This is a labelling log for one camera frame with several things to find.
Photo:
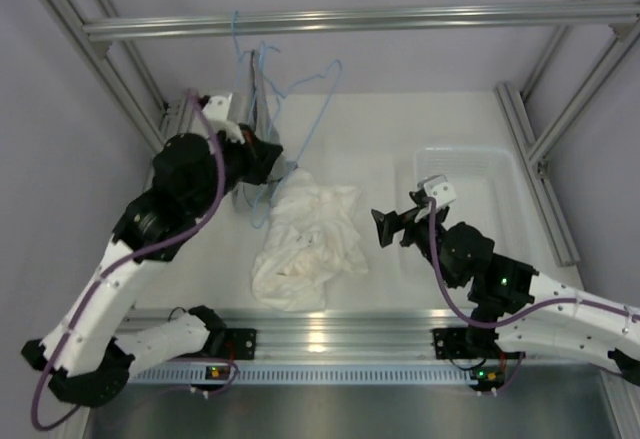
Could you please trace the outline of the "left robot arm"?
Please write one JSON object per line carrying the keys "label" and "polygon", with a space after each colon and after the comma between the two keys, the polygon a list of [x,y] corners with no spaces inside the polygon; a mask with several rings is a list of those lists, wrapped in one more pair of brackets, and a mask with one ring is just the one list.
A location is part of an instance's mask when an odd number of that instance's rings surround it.
{"label": "left robot arm", "polygon": [[61,322],[32,339],[22,357],[61,402],[98,408],[129,379],[171,359],[219,356],[226,325],[210,308],[195,306],[178,318],[134,335],[116,331],[139,293],[213,217],[239,183],[267,183],[281,145],[246,125],[231,136],[183,133],[153,158],[150,187],[126,207],[88,285]]}

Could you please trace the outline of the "white tank top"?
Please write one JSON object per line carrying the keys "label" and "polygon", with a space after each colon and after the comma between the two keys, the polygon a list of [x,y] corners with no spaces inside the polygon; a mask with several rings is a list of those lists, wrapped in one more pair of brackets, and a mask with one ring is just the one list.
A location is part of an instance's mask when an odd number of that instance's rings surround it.
{"label": "white tank top", "polygon": [[321,185],[302,169],[288,177],[251,272],[258,302],[283,312],[319,312],[327,305],[327,282],[369,272],[354,225],[360,196],[355,186]]}

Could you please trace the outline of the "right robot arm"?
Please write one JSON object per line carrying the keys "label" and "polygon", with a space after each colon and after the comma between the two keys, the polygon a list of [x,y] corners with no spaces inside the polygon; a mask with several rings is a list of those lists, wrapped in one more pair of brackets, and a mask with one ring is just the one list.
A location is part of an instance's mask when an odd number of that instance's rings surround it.
{"label": "right robot arm", "polygon": [[639,383],[639,310],[568,286],[532,265],[495,252],[495,243],[459,222],[445,227],[448,210],[415,191],[413,208],[373,210],[380,246],[400,234],[435,272],[449,309],[466,326],[467,348],[556,355],[590,363]]}

